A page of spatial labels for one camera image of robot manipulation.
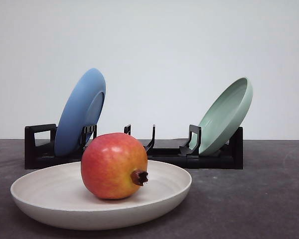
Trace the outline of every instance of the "tabletop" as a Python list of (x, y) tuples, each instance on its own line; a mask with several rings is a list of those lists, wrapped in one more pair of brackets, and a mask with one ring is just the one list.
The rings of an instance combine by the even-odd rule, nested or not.
[(29, 218), (10, 186), (31, 171), (24, 169), (24, 140), (0, 139), (0, 239), (299, 239), (299, 140), (245, 140), (243, 170), (187, 169), (192, 185), (178, 207), (115, 230), (66, 230)]

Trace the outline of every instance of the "white backdrop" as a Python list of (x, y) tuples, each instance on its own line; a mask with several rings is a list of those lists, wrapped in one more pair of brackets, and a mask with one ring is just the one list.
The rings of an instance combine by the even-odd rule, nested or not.
[(186, 137), (247, 76), (244, 138), (299, 139), (299, 0), (0, 0), (0, 138), (57, 124), (92, 67), (107, 83), (99, 134)]

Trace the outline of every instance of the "white plate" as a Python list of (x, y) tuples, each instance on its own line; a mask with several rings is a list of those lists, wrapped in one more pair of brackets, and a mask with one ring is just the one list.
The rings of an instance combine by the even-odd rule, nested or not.
[(149, 181), (136, 193), (120, 200), (100, 200), (85, 188), (80, 169), (76, 162), (24, 175), (11, 186), (13, 199), (39, 222), (66, 229), (105, 230), (166, 214), (181, 203), (191, 185), (184, 169), (149, 160)]

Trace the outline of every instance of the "dish rack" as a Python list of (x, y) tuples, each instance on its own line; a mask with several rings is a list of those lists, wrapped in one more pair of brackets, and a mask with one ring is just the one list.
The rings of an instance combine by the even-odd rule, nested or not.
[[(36, 145), (35, 133), (50, 131), (50, 142)], [(81, 161), (86, 148), (86, 138), (97, 135), (97, 125), (89, 125), (82, 128), (79, 139), (79, 147), (73, 153), (58, 157), (54, 154), (54, 140), (56, 136), (56, 124), (43, 124), (26, 126), (24, 129), (24, 168), (40, 169), (64, 163)], [(124, 127), (124, 133), (131, 135), (131, 125)], [(194, 148), (189, 147), (192, 134), (197, 135)], [(149, 160), (166, 162), (182, 168), (219, 168), (219, 169), (243, 169), (243, 128), (239, 127), (231, 136), (229, 142), (224, 144), (217, 152), (209, 156), (199, 155), (201, 145), (201, 127), (190, 125), (188, 139), (179, 147), (155, 148), (155, 125), (152, 128), (152, 139), (144, 148)], [(166, 139), (168, 145), (172, 139)]]

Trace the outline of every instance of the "mint green plate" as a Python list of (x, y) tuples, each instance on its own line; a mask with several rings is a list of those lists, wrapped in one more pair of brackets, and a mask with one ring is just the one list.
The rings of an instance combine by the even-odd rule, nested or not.
[[(245, 118), (253, 98), (253, 88), (247, 78), (231, 84), (209, 108), (198, 126), (201, 127), (199, 155), (211, 155), (235, 133)], [(189, 143), (194, 148), (197, 135)]]

